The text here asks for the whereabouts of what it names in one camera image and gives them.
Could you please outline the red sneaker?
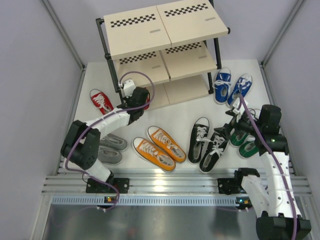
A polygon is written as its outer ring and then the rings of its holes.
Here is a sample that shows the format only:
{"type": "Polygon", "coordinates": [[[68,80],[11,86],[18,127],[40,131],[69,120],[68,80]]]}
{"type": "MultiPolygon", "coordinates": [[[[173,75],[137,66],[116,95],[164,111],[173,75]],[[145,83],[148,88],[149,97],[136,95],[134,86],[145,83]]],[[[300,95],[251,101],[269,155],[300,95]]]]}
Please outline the red sneaker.
{"type": "Polygon", "coordinates": [[[150,102],[150,97],[148,96],[147,99],[146,99],[146,103],[145,103],[146,106],[144,107],[144,110],[145,110],[145,111],[150,107],[149,102],[150,102]]]}
{"type": "Polygon", "coordinates": [[[93,105],[103,114],[107,114],[114,110],[114,107],[107,97],[107,95],[99,90],[99,89],[92,89],[89,93],[91,102],[93,105]]]}

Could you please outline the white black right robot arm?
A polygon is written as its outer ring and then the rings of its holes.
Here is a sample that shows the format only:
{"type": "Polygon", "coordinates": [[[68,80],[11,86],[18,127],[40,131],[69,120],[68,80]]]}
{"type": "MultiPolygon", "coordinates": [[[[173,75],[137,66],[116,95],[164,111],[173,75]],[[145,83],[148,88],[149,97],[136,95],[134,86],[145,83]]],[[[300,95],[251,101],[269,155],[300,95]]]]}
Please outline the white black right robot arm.
{"type": "Polygon", "coordinates": [[[232,133],[254,137],[264,166],[267,186],[262,184],[257,169],[241,167],[233,178],[218,179],[220,194],[246,193],[256,213],[256,234],[260,240],[303,240],[312,230],[304,219],[294,197],[289,170],[289,147],[280,134],[281,109],[275,105],[262,106],[258,119],[250,115],[243,103],[234,103],[227,115],[229,123],[216,131],[228,139],[232,133]]]}

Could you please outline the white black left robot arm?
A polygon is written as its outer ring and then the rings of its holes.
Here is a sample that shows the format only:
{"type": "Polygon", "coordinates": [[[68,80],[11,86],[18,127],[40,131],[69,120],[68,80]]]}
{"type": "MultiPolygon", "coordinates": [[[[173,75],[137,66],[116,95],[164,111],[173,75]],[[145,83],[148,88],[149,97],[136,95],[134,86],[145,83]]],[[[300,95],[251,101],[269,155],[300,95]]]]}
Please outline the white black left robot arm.
{"type": "Polygon", "coordinates": [[[146,88],[136,87],[124,103],[111,112],[87,122],[74,121],[60,150],[65,169],[91,176],[99,190],[109,193],[114,188],[113,174],[98,159],[100,140],[137,121],[144,114],[149,95],[146,88]]]}

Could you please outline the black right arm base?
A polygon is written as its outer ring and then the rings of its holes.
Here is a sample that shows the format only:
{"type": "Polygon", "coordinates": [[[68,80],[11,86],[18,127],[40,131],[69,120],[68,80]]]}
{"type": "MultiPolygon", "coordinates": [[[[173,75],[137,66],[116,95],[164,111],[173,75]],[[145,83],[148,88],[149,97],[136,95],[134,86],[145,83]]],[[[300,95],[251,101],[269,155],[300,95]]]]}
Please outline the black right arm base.
{"type": "Polygon", "coordinates": [[[260,177],[260,174],[255,168],[238,168],[234,171],[234,177],[217,179],[218,192],[224,195],[246,193],[246,191],[242,187],[242,180],[247,176],[260,177]]]}

